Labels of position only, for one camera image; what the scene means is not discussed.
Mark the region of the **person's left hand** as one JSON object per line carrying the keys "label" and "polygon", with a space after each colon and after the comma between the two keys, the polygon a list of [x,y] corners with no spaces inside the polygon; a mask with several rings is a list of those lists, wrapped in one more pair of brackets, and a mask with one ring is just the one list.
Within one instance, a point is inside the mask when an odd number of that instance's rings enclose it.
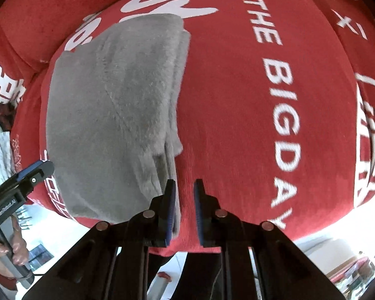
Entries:
{"label": "person's left hand", "polygon": [[14,278],[14,274],[3,264],[1,257],[10,253],[15,266],[22,266],[26,264],[29,259],[29,250],[27,249],[26,241],[23,239],[18,219],[14,215],[11,219],[13,234],[10,248],[0,242],[0,275],[6,278]]}

